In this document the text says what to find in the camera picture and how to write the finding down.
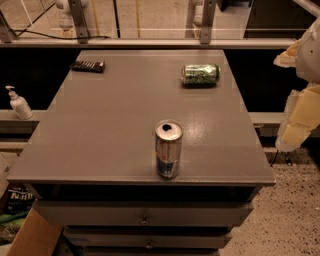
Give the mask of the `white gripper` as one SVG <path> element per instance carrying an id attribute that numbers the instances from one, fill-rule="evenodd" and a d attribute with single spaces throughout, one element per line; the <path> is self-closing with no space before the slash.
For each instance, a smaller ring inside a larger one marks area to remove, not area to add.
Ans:
<path id="1" fill-rule="evenodd" d="M 273 64 L 283 68 L 296 66 L 297 76 L 311 82 L 302 91 L 291 91 L 278 130 L 276 148 L 280 152 L 292 152 L 320 125 L 320 85 L 317 84 L 320 83 L 320 17 Z"/>

